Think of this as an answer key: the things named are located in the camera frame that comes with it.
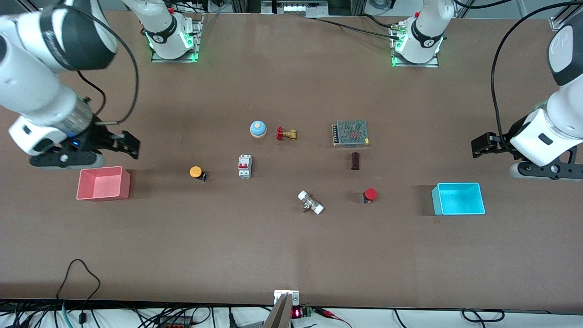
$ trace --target pink plastic container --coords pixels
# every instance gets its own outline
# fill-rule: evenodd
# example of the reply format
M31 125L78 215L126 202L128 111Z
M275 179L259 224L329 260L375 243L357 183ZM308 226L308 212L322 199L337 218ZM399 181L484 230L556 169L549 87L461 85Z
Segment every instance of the pink plastic container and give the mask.
M121 166L83 169L79 173L77 200L105 201L129 197L128 171Z

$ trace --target turquoise plastic container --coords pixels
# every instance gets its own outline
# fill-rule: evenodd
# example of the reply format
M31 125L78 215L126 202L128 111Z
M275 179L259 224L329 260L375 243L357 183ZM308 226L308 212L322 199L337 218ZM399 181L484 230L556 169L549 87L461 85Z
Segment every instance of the turquoise plastic container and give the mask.
M486 213L477 182L438 183L431 191L436 215L482 215Z

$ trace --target brown table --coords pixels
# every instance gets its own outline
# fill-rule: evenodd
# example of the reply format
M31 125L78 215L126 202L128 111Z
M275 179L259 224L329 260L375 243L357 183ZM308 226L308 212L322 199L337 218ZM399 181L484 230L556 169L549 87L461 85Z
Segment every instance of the brown table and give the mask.
M138 106L119 127L141 139L140 159L106 154L131 170L130 199L75 200L78 172L29 166L4 132L1 297L54 297L80 257L103 281L101 299L269 303L274 289L297 288L320 305L583 309L583 184L513 179L509 154L470 154L496 126L490 67L513 21L453 20L441 67L418 69L392 68L386 39L283 15L221 15L199 63L151 64L137 19L107 17L141 69ZM536 20L508 40L497 75L504 128L557 89L551 36ZM119 53L86 74L108 94L103 120L132 96ZM63 80L98 105L76 75ZM7 131L16 115L0 113ZM330 126L360 118L372 146L355 172ZM248 131L257 119L269 127L259 140ZM279 125L298 140L275 140ZM242 153L254 157L251 180L237 177ZM188 176L193 165L206 183ZM451 181L479 182L486 215L432 216L431 189ZM378 201L365 205L369 187ZM302 214L302 189L322 215ZM63 297L93 288L76 266Z

